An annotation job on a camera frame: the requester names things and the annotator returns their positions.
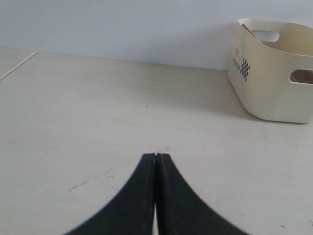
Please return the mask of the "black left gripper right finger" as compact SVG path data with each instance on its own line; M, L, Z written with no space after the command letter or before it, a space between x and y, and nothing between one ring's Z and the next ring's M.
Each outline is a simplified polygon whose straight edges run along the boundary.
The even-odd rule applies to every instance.
M246 234L200 199L169 154L156 155L155 194L160 235Z

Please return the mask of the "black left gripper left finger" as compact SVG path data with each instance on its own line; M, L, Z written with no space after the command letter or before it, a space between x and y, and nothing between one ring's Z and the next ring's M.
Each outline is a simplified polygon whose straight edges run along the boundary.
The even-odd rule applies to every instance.
M151 235L156 155L143 154L119 193L68 235Z

